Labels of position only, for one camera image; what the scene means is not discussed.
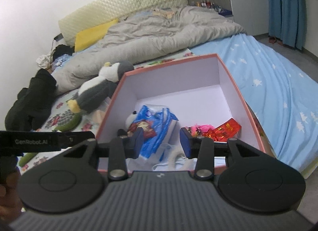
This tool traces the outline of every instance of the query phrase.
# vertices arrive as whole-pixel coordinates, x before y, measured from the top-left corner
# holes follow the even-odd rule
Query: hand
[[[8,175],[4,185],[0,185],[0,218],[7,223],[14,221],[21,214],[22,202],[16,190],[20,176],[17,169]]]

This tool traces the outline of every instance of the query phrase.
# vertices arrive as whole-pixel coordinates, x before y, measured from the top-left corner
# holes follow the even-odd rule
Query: gray comforter
[[[110,27],[94,49],[75,55],[52,75],[58,84],[58,94],[62,94],[96,76],[105,62],[127,59],[138,64],[238,33],[244,33],[242,26],[200,7],[176,9],[171,18],[130,17]]]

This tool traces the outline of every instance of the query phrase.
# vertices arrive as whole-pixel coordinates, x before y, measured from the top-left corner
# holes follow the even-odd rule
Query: penguin plush toy
[[[133,69],[134,66],[128,61],[116,62],[113,65],[106,62],[98,76],[83,83],[73,99],[67,102],[71,112],[90,113],[97,109],[107,97],[112,97],[124,73]]]

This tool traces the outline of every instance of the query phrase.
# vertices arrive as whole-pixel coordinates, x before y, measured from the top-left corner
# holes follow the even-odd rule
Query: white cabinet
[[[231,0],[235,22],[249,35],[268,33],[268,0]]]

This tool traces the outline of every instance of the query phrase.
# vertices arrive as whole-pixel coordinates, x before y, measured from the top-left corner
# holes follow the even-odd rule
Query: open cardboard box
[[[188,57],[125,73],[112,97],[96,138],[109,142],[125,120],[144,104],[165,105],[179,119],[169,143],[180,144],[181,127],[219,126],[234,118],[242,130],[238,138],[266,152],[247,104],[217,54]],[[100,161],[106,169],[107,162]],[[226,167],[217,167],[215,173]]]

